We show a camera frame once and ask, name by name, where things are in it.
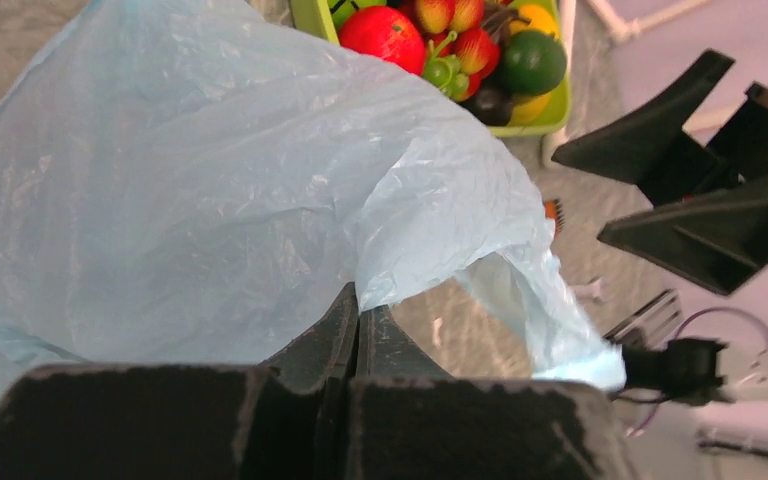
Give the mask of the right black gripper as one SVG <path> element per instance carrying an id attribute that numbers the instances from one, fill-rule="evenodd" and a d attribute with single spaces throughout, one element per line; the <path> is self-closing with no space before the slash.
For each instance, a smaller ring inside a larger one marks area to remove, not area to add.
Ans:
<path id="1" fill-rule="evenodd" d="M 705 144 L 683 126 L 735 60 L 707 49 L 625 116 L 557 147 L 562 166 L 636 184 L 653 210 L 598 240 L 728 296 L 768 265 L 768 88 L 754 83 Z"/>

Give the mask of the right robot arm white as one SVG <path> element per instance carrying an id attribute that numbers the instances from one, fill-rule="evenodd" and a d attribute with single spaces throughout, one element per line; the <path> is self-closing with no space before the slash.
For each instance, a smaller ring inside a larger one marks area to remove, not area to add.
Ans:
<path id="1" fill-rule="evenodd" d="M 768 87 L 743 103 L 707 144 L 685 122 L 732 66 L 708 49 L 657 96 L 558 147 L 563 166 L 637 187 L 651 209 L 607 223 L 599 240 L 709 292 L 728 296 L 768 266 Z M 624 344 L 630 388 L 656 403 L 768 401 L 768 347 L 676 335 L 661 349 Z"/>

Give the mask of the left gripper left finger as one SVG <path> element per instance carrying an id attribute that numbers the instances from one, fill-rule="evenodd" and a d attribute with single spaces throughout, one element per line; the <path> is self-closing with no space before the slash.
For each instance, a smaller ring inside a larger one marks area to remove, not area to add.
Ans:
<path id="1" fill-rule="evenodd" d="M 316 392 L 354 373 L 360 313 L 355 285 L 346 284 L 325 314 L 261 365 L 296 392 Z"/>

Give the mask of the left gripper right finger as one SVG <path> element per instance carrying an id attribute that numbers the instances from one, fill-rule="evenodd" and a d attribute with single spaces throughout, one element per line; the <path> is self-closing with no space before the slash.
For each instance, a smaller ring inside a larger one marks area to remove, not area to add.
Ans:
<path id="1" fill-rule="evenodd" d="M 386 306 L 359 318 L 356 375 L 451 378 L 395 322 Z"/>

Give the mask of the blue plastic bag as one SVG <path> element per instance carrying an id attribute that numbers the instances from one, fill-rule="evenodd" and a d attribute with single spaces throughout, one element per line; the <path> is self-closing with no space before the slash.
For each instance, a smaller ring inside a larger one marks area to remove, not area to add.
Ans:
<path id="1" fill-rule="evenodd" d="M 525 168 L 401 68 L 242 1 L 93 1 L 0 101 L 0 396 L 47 363 L 266 359 L 353 283 L 458 279 L 541 379 L 621 355 Z"/>

